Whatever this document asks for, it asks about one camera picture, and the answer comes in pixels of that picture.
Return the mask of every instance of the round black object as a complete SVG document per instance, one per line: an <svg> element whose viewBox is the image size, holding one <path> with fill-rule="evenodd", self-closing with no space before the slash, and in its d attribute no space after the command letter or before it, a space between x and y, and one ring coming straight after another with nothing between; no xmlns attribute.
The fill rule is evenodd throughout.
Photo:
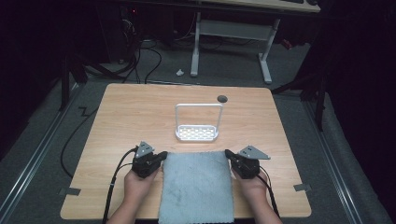
<svg viewBox="0 0 396 224"><path fill-rule="evenodd" d="M225 96L225 95L220 95L220 96L218 96L218 101L220 102L220 103L226 103L227 101L228 101L228 98L227 98L227 96Z"/></svg>

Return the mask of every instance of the gray tape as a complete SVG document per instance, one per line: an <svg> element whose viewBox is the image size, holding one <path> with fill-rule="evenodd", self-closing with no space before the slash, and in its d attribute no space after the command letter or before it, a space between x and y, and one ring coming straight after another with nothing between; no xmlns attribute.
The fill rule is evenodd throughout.
<svg viewBox="0 0 396 224"><path fill-rule="evenodd" d="M65 189L65 188L61 188L60 190L59 190L59 195L66 195L66 194L69 194L69 195L76 195L76 196L78 196L79 195L79 192L81 191L81 189L72 189L72 188L67 188L67 189Z"/></svg>
<svg viewBox="0 0 396 224"><path fill-rule="evenodd" d="M304 190L305 192L307 192L307 191L311 190L312 188L311 188L311 185L309 185L309 184L308 185L300 184L300 185L294 185L294 189L296 191Z"/></svg>

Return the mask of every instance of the gray carpet floor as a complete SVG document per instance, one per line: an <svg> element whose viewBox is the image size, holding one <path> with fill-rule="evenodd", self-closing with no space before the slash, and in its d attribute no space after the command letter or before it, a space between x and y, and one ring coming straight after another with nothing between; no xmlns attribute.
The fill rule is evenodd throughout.
<svg viewBox="0 0 396 224"><path fill-rule="evenodd" d="M234 39L231 41L244 43L244 41ZM221 45L204 43L198 77L189 75L192 49L189 42L178 42L172 48L155 42L147 42L144 46L153 47L140 51L141 57L137 66L140 78L136 79L135 73L132 73L127 83L136 83L139 79L141 82L144 81L144 76L160 61L160 56L152 51L155 49L161 54L161 63L148 77L149 83L165 82L274 89L293 80L309 50L309 46L286 50L282 46L274 45L268 58L273 84L265 85L257 59L262 42L251 42L244 46L231 43L222 43ZM106 64L106 66L110 69L120 67L115 63ZM183 70L185 75L177 76L178 69ZM67 188L71 179L61 167L60 155L73 131L85 119L82 116L82 107L86 108L86 114L91 113L99 106L106 85L111 82L118 81L90 76L89 82L81 89L62 124L53 135L47 154L7 223L100 223L100 220L61 219L60 211L64 196L58 195L58 192L60 188ZM0 179L2 180L0 202L6 200L46 130L58 114L60 99L61 86L58 84L33 114L18 142L0 162ZM311 204L312 215L304 218L282 218L282 221L284 223L350 223L335 187L332 173L326 165L318 131L306 110L306 105L314 102L301 102L297 91L286 91L274 95L274 99L303 183L312 187L306 193ZM87 119L65 148L64 164L71 173L74 173L77 167L93 120L94 116ZM347 144L332 111L329 97L326 98L323 128L322 134L324 134L343 174L351 197L359 209L362 223L391 223Z"/></svg>

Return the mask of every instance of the wooden table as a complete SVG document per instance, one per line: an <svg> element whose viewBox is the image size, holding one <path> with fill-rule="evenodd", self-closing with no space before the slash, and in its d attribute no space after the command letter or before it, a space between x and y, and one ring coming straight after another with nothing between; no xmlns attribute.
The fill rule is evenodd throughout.
<svg viewBox="0 0 396 224"><path fill-rule="evenodd" d="M225 95L219 137L212 143L183 143L175 135L175 105L217 103ZM111 177L123 154L146 141L155 153L223 151L237 152L252 145L271 156L261 165L271 176L276 203L282 217L308 217L311 208L304 191L288 139L282 127L271 92L265 88L108 85L86 146L82 152L71 188L78 196L67 195L61 211L64 219L100 219L103 216ZM133 153L126 162L133 159ZM123 197L123 177L130 167L120 170L109 215ZM138 212L138 218L158 218L163 173L156 176L151 192ZM233 179L235 218L252 217Z"/></svg>

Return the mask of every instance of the towel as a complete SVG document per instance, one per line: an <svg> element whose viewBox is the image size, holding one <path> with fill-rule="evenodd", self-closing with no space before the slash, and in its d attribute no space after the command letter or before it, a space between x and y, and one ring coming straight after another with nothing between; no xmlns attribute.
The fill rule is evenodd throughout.
<svg viewBox="0 0 396 224"><path fill-rule="evenodd" d="M231 223L233 192L223 151L168 153L159 223Z"/></svg>

